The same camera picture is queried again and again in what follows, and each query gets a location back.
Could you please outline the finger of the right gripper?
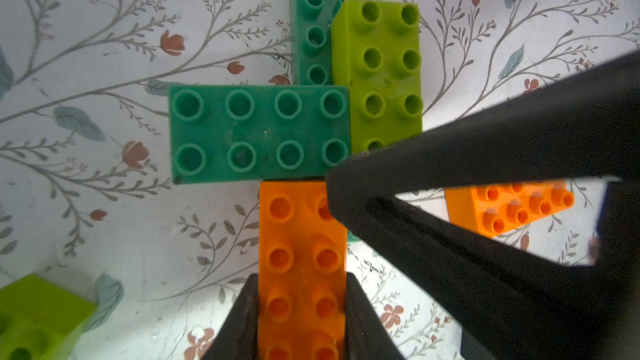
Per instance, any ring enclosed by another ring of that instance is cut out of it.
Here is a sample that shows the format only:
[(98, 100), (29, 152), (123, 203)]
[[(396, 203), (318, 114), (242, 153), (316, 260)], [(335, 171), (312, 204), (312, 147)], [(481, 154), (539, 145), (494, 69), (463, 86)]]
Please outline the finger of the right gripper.
[[(608, 182), (591, 266), (493, 239)], [(327, 176), (331, 214), (463, 327), (466, 359), (639, 356), (639, 55), (372, 153)]]

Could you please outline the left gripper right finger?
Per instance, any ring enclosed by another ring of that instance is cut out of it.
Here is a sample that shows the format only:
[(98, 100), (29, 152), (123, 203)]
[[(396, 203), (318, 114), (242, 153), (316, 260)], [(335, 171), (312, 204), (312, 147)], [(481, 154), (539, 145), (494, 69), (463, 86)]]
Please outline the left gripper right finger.
[(404, 360), (353, 273), (345, 290), (345, 358)]

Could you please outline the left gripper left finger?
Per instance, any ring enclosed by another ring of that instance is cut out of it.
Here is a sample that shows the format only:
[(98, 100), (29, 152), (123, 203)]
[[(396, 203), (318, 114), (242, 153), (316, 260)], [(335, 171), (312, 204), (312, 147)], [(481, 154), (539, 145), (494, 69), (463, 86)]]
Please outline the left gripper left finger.
[(258, 358), (258, 275), (250, 274), (202, 360)]

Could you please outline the dark green lego brick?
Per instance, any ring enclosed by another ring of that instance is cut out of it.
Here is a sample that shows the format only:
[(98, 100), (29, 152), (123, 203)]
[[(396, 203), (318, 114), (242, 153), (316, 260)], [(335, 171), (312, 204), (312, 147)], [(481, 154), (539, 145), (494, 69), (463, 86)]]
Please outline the dark green lego brick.
[(348, 88), (173, 85), (175, 184), (321, 178), (351, 154)]
[(330, 27), (344, 0), (289, 0), (295, 85), (331, 85)]

